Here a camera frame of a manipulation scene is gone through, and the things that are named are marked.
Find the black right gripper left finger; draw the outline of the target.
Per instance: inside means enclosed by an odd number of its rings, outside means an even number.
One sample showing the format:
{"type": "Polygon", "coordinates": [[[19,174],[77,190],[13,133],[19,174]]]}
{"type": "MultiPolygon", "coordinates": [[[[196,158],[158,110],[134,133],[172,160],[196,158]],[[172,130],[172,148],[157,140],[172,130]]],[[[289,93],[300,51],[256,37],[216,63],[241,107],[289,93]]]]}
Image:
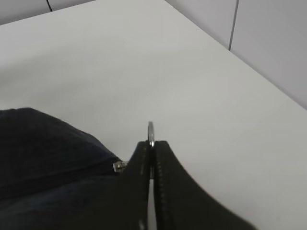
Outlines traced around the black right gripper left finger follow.
{"type": "Polygon", "coordinates": [[[71,223],[73,230],[146,230],[150,147],[141,141],[116,181],[71,223]]]}

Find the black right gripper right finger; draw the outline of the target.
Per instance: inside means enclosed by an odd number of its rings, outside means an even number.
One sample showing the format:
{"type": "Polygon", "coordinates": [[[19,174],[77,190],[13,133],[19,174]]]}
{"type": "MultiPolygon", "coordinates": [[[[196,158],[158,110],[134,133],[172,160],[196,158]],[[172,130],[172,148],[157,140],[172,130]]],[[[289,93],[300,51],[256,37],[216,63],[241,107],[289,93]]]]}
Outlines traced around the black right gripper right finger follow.
{"type": "Polygon", "coordinates": [[[255,229],[204,191],[166,141],[155,142],[153,152],[153,194],[159,230],[255,229]]]}

